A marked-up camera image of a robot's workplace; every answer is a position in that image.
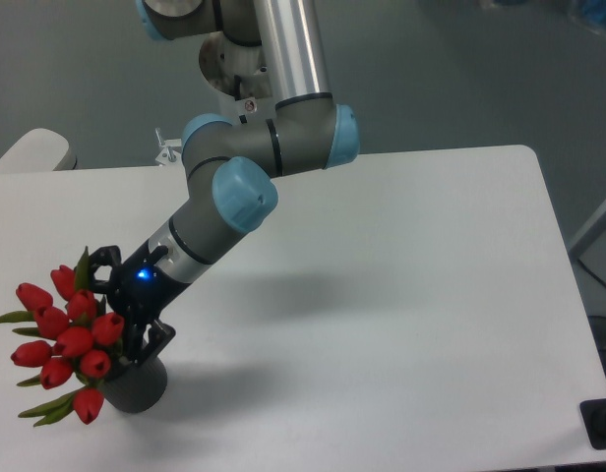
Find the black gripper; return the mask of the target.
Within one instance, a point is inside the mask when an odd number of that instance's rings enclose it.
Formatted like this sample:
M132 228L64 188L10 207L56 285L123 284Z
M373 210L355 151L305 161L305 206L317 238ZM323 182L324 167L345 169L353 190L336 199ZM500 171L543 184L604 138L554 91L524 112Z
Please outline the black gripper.
M123 317L117 359L121 368L154 360L176 335L175 328L158 317L189 284L173 279L156 265L168 252L165 246L151 251L144 243L125 261L116 245L89 254L88 290L107 295L113 311ZM108 270L105 279L97 277L102 268Z

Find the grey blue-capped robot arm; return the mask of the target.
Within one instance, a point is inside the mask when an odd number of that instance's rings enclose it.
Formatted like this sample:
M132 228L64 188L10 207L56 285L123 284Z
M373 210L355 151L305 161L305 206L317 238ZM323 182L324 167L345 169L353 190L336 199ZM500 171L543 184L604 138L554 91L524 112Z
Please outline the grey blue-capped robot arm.
M122 366L142 366L173 338L161 312L277 205L277 177L349 163L360 150L351 108L334 102L316 9L310 1L142 1L142 21L166 40L220 31L260 46L275 115L236 124L203 114L185 127L181 161L189 197L130 257L91 254L109 278L94 281L124 321Z

